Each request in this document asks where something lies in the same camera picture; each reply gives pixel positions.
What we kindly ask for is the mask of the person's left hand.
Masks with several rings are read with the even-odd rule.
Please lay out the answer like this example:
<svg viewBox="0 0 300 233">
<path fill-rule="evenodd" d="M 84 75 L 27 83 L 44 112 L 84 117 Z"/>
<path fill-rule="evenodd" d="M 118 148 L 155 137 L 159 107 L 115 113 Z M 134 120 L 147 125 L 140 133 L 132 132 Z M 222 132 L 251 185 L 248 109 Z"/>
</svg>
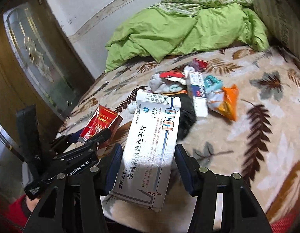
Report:
<svg viewBox="0 0 300 233">
<path fill-rule="evenodd" d="M 27 205 L 30 212 L 33 212 L 33 210 L 35 209 L 35 207 L 38 204 L 39 200 L 40 200 L 40 198 L 35 198 L 33 200 L 30 200 L 28 198 L 28 196 L 26 196 L 26 205 Z"/>
</svg>

